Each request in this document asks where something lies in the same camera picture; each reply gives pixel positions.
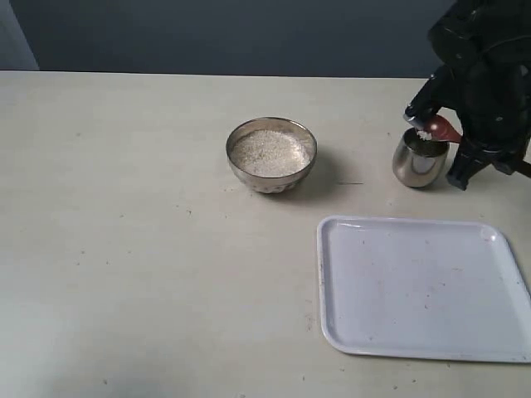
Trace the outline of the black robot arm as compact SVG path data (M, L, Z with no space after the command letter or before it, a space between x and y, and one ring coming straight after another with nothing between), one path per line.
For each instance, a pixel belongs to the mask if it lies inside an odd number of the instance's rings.
M530 3L456 1L428 38L463 133L448 182L465 190L489 165L514 173L530 140Z

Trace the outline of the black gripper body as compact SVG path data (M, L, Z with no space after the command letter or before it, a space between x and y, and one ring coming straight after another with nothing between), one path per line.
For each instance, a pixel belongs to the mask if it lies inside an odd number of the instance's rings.
M454 69L459 156L523 156L530 140L530 64L476 61Z

